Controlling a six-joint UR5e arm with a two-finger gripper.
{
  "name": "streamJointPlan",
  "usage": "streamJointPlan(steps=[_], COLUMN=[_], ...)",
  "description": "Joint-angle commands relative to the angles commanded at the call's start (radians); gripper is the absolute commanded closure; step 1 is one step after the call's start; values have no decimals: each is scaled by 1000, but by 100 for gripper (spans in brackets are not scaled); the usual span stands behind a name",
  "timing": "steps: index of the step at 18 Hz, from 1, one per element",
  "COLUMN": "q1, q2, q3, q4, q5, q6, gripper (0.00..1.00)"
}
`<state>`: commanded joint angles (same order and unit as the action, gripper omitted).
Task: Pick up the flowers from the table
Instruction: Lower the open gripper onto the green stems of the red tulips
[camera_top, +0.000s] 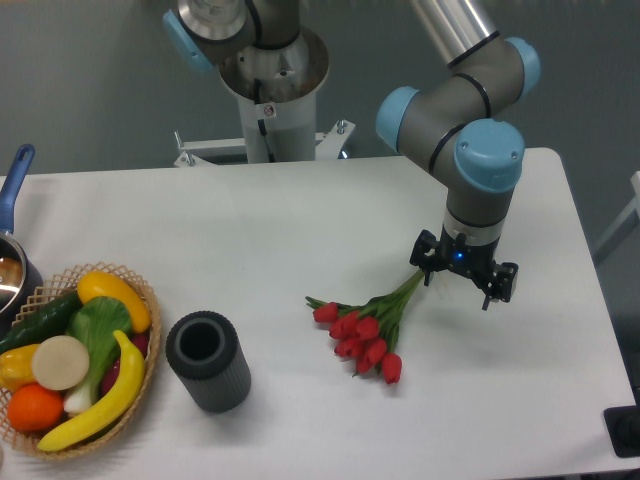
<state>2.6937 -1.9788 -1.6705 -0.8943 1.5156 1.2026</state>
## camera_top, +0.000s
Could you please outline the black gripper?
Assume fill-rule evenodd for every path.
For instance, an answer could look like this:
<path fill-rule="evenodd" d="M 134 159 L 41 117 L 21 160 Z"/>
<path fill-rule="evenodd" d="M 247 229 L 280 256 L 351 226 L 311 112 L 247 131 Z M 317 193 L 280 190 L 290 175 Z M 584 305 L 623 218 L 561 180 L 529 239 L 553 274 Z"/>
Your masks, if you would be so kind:
<path fill-rule="evenodd" d="M 418 235 L 409 263 L 424 274 L 429 286 L 436 272 L 447 270 L 471 280 L 485 295 L 482 310 L 492 302 L 509 303 L 515 291 L 519 266 L 513 262 L 497 264 L 495 250 L 501 225 L 471 227 L 443 225 L 437 238 L 428 230 Z"/>

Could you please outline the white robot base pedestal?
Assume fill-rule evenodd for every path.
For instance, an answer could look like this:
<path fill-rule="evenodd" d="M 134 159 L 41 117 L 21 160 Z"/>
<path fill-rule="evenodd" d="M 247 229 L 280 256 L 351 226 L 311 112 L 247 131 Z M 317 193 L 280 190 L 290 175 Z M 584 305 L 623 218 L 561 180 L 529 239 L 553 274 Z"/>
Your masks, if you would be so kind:
<path fill-rule="evenodd" d="M 316 99 L 329 72 L 321 38 L 306 27 L 281 49 L 248 46 L 217 66 L 222 85 L 238 105 L 243 136 L 184 142 L 178 133 L 178 167 L 207 158 L 241 155 L 250 164 L 345 159 L 355 124 L 338 120 L 316 129 Z"/>

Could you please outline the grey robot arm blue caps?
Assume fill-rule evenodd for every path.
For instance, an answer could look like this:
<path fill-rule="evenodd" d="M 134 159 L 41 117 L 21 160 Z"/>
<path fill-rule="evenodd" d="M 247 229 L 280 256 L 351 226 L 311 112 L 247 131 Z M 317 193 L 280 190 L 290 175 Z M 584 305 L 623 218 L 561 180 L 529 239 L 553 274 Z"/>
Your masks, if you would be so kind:
<path fill-rule="evenodd" d="M 503 37 L 474 1 L 416 1 L 413 9 L 450 77 L 436 90 L 391 92 L 375 120 L 378 136 L 445 186 L 440 234 L 421 233 L 410 262 L 426 276 L 447 270 L 471 280 L 487 302 L 512 298 L 518 267 L 495 251 L 525 142 L 496 120 L 538 82 L 540 60 Z M 324 42 L 300 20 L 296 1 L 177 1 L 165 31 L 195 69 L 217 70 L 236 97 L 252 163 L 311 161 L 316 95 L 329 69 Z"/>

